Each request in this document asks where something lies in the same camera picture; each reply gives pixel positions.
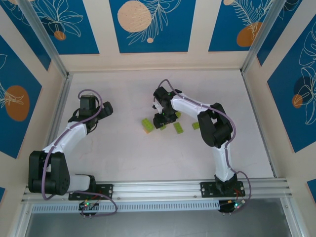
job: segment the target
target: cable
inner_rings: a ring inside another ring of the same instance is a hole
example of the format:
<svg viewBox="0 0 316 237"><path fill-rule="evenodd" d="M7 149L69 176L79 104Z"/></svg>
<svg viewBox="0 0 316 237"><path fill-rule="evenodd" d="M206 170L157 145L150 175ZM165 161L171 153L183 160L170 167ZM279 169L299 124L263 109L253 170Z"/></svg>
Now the cable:
<svg viewBox="0 0 316 237"><path fill-rule="evenodd" d="M44 167L43 167L43 175L42 175L42 179L41 179L41 195L43 197L44 200L50 200L53 196L55 195L51 195L49 197L46 197L45 195L45 179L46 179L46 169L47 169L47 166L48 166L48 161L49 161L49 157L51 155L51 153L53 152L53 150L56 148L56 146L58 145L58 143L61 141L61 139L69 132L71 131L74 127L78 126L79 124L82 124L84 122L87 122L93 118L95 118L96 116L98 116L98 114L101 112L102 110L102 98L101 98L101 95L96 92L95 90L91 90L91 89L85 89L85 90L82 90L79 92L78 94L78 98L80 99L80 95L85 92L85 91L91 91L93 93L95 93L98 97L99 97L99 100L100 100L100 107L99 107L99 110L97 111L97 113L95 113L94 115L92 115L91 117L89 118L86 118L82 121L79 121L77 123L75 123L74 125L72 125L70 128L68 128L66 131L64 131L56 140L56 142L54 142L53 146L50 148L49 152L47 153L47 156L46 156L46 159L45 159L45 163L44 163Z"/></svg>
<svg viewBox="0 0 316 237"><path fill-rule="evenodd" d="M199 103L195 102L194 100L191 100L191 99L188 98L188 97L185 97L185 96L180 95L180 94L172 87L172 85L171 85L171 83L170 83L170 81L169 81L168 79L162 80L162 81L160 82L158 88L161 87L161 85L162 85L165 81L169 84L170 88L172 89L172 91L173 91L177 96L179 96L179 97L181 97L182 99L187 100L187 101L189 101L189 102L191 102L191 103L193 103L193 104L195 104L195 105L197 105L197 106L200 106L200 107L203 107L203 108L212 110L212 111L214 111L214 112L216 112L216 113L219 113L220 115L222 115L222 116L224 116L225 118L227 118L228 121L231 123L231 125L232 125L232 127L233 127L233 132L234 132L234 133L233 133L231 139L225 144L225 157L226 157L226 164L227 164L228 168L229 168L232 172L234 172L235 174L239 174L239 173L240 173L240 174L243 174L243 175L245 176L247 182L248 182L248 185L249 185L249 197L248 197L247 201L246 201L245 204L242 206L242 208L239 208L238 210L234 211L233 213L242 210L243 207L246 206L247 203L248 203L248 202L250 201L250 199L251 199L251 184L250 184L250 180L249 180L248 176L247 176L243 171L240 171L240 170L239 170L239 171L236 171L236 170L234 170L234 169L231 167L231 165L229 164L229 159L228 159L228 145L229 145L229 144L234 140L234 138L236 137L236 126L235 126L235 123L233 122L233 120L232 120L227 114L223 113L222 111L219 111L219 110L217 110L217 109L214 109L214 108L212 108L212 107L210 107L210 106L207 106L207 105L204 105L204 104L199 104Z"/></svg>
<svg viewBox="0 0 316 237"><path fill-rule="evenodd" d="M113 203L114 207L115 207L115 211L111 212L111 213L105 213L105 214L100 214L100 215L95 215L93 217L100 217L100 216L111 216L114 215L115 213L117 213L118 211L118 206L117 204L108 196L105 196L104 194L97 194L97 193L90 193L90 192L85 192L85 191L75 191L75 193L78 194L88 194L88 195L95 195L95 196L100 196L102 198L106 198L107 200L111 201L111 203ZM83 207L81 210L81 216L85 216L83 211L85 210L86 207Z"/></svg>

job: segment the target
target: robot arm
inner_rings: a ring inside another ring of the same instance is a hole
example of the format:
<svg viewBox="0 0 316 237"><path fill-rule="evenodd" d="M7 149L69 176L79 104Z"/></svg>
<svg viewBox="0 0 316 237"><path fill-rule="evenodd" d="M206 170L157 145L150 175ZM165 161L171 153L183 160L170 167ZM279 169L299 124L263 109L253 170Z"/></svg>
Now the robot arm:
<svg viewBox="0 0 316 237"><path fill-rule="evenodd" d="M95 187L95 179L91 175L69 174L67 167L67 158L72 150L87 134L92 132L99 120L111 115L113 108L109 102L103 104L101 112L93 119L71 127L78 121L83 121L96 114L99 110L96 108L97 98L93 95L83 95L80 97L80 108L77 109L73 116L69 119L66 133L58 144L55 146L55 141L45 147L42 151L34 151L30 155L29 162L29 190L32 193L41 193L41 183L43 175L44 161L50 149L55 147L49 157L49 166L46 172L45 193L54 195L64 195L66 192L77 190L85 191Z"/></svg>
<svg viewBox="0 0 316 237"><path fill-rule="evenodd" d="M202 138L207 145L212 147L214 154L216 165L216 187L221 194L224 195L231 190L237 182L237 176L228 167L225 156L225 143L231 139L231 133L233 131L232 125L224 116L202 107L202 105L206 105L225 113L223 107L219 103L215 103L214 105L204 104L190 99L180 90L176 90L176 92L180 96L173 91L167 92L163 87L159 87L154 92L155 99L153 108L158 110L158 113L155 114L154 117L154 125L156 128L160 128L165 124L175 122L177 120L175 112L177 111L186 113L198 120Z"/></svg>

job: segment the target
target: ventilated strip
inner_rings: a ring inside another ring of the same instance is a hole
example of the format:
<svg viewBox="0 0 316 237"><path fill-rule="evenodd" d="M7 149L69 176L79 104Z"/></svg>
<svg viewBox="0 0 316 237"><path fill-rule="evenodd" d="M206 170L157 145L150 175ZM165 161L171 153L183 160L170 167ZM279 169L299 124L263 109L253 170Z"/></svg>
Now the ventilated strip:
<svg viewBox="0 0 316 237"><path fill-rule="evenodd" d="M219 201L155 201L155 202L119 202L118 212L145 212L145 211L194 211L219 210ZM78 203L69 204L35 204L32 213L78 213ZM112 212L115 207L112 203L102 202L89 212Z"/></svg>

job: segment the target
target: white table surface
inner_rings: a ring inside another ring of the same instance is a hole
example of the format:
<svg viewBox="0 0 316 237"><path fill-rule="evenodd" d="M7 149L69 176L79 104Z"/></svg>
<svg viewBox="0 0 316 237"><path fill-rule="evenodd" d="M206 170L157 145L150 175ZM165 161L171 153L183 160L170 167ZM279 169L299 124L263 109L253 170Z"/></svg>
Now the white table surface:
<svg viewBox="0 0 316 237"><path fill-rule="evenodd" d="M204 103L221 103L237 126L231 143L232 166L250 178L271 178L273 173L239 70L156 70L78 73L74 75L59 133L79 107L77 94L98 91L110 101L114 113L99 121L67 157L70 172L90 174L97 181L149 181L213 179L212 151L193 130L195 120L186 114L178 119L184 133L169 124L146 134L141 121L152 121L153 92L169 79L187 96Z"/></svg>

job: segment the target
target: green lego brick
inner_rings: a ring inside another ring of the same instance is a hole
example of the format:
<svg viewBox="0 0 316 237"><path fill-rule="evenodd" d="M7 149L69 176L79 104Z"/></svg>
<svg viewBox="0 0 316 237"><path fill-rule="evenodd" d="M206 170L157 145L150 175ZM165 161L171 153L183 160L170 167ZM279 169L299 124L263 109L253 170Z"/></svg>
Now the green lego brick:
<svg viewBox="0 0 316 237"><path fill-rule="evenodd" d="M150 133L155 129L154 125L148 120L148 118L142 120L142 125L147 133Z"/></svg>
<svg viewBox="0 0 316 237"><path fill-rule="evenodd" d="M173 124L173 126L174 126L174 128L176 129L176 132L177 132L178 134L183 133L183 129L182 129L180 123L176 122L176 123Z"/></svg>
<svg viewBox="0 0 316 237"><path fill-rule="evenodd" d="M165 128L166 128L166 125L162 126L160 130L163 131Z"/></svg>
<svg viewBox="0 0 316 237"><path fill-rule="evenodd" d="M177 111L176 112L176 116L178 117L178 119L181 117L181 112Z"/></svg>
<svg viewBox="0 0 316 237"><path fill-rule="evenodd" d="M192 127L193 127L194 130L199 129L199 123L198 122L192 123Z"/></svg>

